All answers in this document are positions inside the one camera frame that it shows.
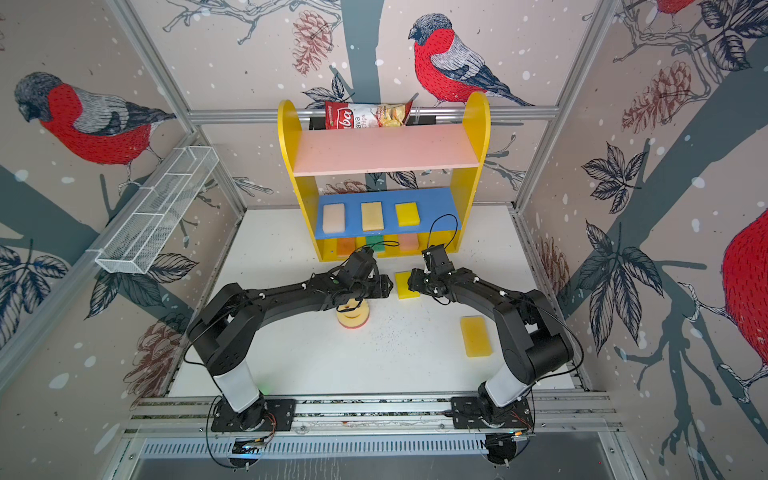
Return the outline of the green scrub sponge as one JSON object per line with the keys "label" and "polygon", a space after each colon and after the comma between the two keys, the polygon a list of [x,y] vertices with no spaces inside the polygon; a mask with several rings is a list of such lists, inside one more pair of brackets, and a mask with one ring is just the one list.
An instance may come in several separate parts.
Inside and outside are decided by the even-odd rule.
{"label": "green scrub sponge", "polygon": [[383,236],[367,237],[366,245],[375,252],[384,252],[386,250],[386,240]]}

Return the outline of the light pink sponge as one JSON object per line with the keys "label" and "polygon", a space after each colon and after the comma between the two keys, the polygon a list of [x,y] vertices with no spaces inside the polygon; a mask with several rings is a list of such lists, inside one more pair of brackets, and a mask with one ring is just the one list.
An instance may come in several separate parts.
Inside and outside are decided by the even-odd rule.
{"label": "light pink sponge", "polygon": [[346,213],[343,203],[323,206],[323,233],[326,235],[343,233],[346,230]]}

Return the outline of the yellow rectangular sponge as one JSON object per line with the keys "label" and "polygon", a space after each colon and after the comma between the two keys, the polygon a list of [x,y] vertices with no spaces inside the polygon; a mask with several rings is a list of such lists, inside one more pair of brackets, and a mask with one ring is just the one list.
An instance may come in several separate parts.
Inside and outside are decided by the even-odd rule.
{"label": "yellow rectangular sponge", "polygon": [[460,328],[465,353],[468,358],[488,357],[493,353],[486,321],[483,317],[462,317],[460,319]]}

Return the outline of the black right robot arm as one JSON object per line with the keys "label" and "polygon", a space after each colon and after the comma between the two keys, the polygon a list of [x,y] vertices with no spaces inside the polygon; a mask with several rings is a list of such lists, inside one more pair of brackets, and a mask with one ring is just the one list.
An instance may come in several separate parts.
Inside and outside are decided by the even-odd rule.
{"label": "black right robot arm", "polygon": [[574,358],[574,349],[559,318],[549,311],[538,290],[513,291],[456,268],[444,245],[422,252],[423,269],[413,269],[411,291],[469,306],[494,321],[503,366],[478,388],[482,418],[499,424],[533,385]]}

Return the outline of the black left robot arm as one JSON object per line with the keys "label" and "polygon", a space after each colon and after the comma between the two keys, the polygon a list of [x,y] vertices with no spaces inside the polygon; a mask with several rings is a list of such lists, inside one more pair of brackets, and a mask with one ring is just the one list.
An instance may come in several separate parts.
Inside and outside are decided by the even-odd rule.
{"label": "black left robot arm", "polygon": [[230,283],[191,321],[187,337],[231,410],[252,413],[263,399],[246,356],[256,333],[292,316],[327,310],[346,313],[368,299],[386,299],[394,283],[379,272],[375,252],[363,247],[340,265],[308,279],[268,289]]}

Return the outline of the pale yellow sponge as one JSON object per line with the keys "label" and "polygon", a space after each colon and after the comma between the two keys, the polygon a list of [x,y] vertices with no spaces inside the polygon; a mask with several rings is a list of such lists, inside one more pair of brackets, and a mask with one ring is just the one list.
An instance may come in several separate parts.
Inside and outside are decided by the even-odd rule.
{"label": "pale yellow sponge", "polygon": [[380,202],[361,204],[362,230],[364,232],[381,231],[384,229],[383,208]]}

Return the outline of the orange scrub sponge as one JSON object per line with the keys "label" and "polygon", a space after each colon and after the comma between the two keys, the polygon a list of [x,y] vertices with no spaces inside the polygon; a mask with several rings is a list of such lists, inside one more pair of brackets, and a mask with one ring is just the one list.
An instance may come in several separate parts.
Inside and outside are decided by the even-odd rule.
{"label": "orange scrub sponge", "polygon": [[336,245],[336,254],[338,258],[347,258],[356,250],[355,238],[339,238]]}

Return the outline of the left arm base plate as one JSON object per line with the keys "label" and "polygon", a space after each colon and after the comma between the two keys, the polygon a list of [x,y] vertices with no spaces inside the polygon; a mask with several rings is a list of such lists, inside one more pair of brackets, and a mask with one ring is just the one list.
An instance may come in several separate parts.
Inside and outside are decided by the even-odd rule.
{"label": "left arm base plate", "polygon": [[210,429],[216,433],[287,432],[291,430],[297,401],[289,398],[260,398],[241,413],[226,399],[213,409]]}

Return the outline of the small yellow square sponge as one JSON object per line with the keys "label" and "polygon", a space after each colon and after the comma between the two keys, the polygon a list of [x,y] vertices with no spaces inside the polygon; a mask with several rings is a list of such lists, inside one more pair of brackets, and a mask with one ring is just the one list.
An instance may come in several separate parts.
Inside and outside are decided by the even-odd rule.
{"label": "small yellow square sponge", "polygon": [[421,224],[418,205],[415,202],[396,204],[395,209],[400,228],[415,227]]}

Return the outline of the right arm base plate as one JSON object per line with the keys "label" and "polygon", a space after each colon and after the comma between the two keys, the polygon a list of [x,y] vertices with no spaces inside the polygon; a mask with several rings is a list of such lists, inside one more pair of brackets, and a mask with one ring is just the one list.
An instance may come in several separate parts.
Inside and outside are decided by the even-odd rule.
{"label": "right arm base plate", "polygon": [[456,429],[521,429],[533,427],[533,416],[526,399],[504,407],[476,396],[452,397],[448,416]]}

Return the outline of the bright yellow square sponge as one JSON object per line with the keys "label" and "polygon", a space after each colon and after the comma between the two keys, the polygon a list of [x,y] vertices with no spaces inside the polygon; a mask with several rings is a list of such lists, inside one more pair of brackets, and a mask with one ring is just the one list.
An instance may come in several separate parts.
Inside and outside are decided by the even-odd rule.
{"label": "bright yellow square sponge", "polygon": [[399,300],[408,300],[418,298],[420,293],[413,291],[409,287],[409,280],[411,278],[410,271],[397,272],[395,274],[395,287]]}

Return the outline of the smiley face sponge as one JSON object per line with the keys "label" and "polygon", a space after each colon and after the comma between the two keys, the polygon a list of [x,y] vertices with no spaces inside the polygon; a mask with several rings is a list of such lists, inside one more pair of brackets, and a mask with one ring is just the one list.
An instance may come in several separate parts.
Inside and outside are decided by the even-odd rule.
{"label": "smiley face sponge", "polygon": [[336,310],[336,316],[338,322],[347,329],[362,327],[370,316],[368,301],[350,299]]}

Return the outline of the salmon orange sponge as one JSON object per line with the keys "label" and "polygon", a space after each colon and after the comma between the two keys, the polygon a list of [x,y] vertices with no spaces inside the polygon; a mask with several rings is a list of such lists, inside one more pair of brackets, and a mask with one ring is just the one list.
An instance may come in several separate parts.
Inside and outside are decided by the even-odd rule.
{"label": "salmon orange sponge", "polygon": [[414,252],[419,250],[419,238],[417,233],[400,234],[398,236],[401,252]]}

